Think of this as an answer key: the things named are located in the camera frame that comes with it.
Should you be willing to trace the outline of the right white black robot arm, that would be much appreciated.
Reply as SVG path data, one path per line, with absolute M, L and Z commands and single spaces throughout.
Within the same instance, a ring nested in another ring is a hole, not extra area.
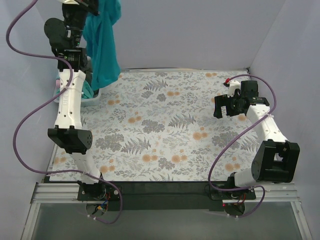
M 260 146 L 249 168 L 233 172 L 226 181 L 211 184 L 211 189 L 237 199 L 259 183 L 290 183 L 300 147 L 296 142 L 290 142 L 278 128 L 268 100 L 259 95 L 257 81 L 239 82 L 230 78 L 224 85 L 228 87 L 228 93 L 214 98 L 213 116 L 222 118 L 222 107 L 226 108 L 229 117 L 244 114 L 252 123 Z

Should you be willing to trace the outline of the teal t shirt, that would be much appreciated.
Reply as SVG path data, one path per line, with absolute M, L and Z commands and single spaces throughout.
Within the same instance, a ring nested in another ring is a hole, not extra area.
M 100 0 L 99 15 L 89 13 L 83 30 L 86 52 L 92 65 L 91 88 L 97 91 L 115 81 L 121 73 L 117 61 L 113 26 L 122 16 L 119 0 Z

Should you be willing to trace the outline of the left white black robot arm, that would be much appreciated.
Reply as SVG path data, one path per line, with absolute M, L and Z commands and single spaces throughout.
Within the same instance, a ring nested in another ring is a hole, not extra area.
M 86 80 L 83 69 L 87 65 L 86 50 L 81 48 L 88 14 L 99 15 L 97 0 L 62 1 L 63 20 L 50 18 L 44 24 L 44 33 L 53 54 L 61 58 L 59 70 L 59 105 L 54 128 L 47 131 L 48 137 L 68 153 L 77 169 L 82 171 L 78 184 L 88 197 L 101 200 L 106 196 L 106 187 L 99 180 L 101 172 L 95 166 L 90 148 L 93 135 L 83 129 L 81 123 L 82 89 Z

